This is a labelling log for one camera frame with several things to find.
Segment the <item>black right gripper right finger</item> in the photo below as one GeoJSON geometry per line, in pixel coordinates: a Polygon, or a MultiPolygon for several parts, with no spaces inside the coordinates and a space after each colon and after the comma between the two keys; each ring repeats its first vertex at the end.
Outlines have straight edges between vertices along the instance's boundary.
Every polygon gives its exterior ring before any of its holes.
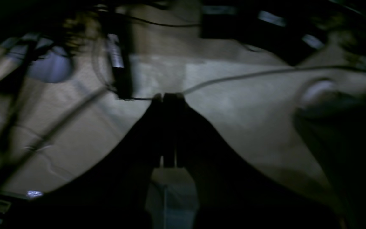
{"type": "Polygon", "coordinates": [[[327,206],[273,181],[241,158],[181,93],[164,94],[166,165],[193,178],[194,229],[339,229],[327,206]]]}

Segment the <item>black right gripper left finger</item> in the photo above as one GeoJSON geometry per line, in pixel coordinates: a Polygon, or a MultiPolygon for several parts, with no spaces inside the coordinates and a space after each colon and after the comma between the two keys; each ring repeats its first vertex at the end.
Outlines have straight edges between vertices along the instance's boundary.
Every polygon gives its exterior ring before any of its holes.
{"type": "Polygon", "coordinates": [[[18,207],[9,229],[151,229],[145,209],[159,164],[161,94],[98,164],[64,186],[18,207]]]}

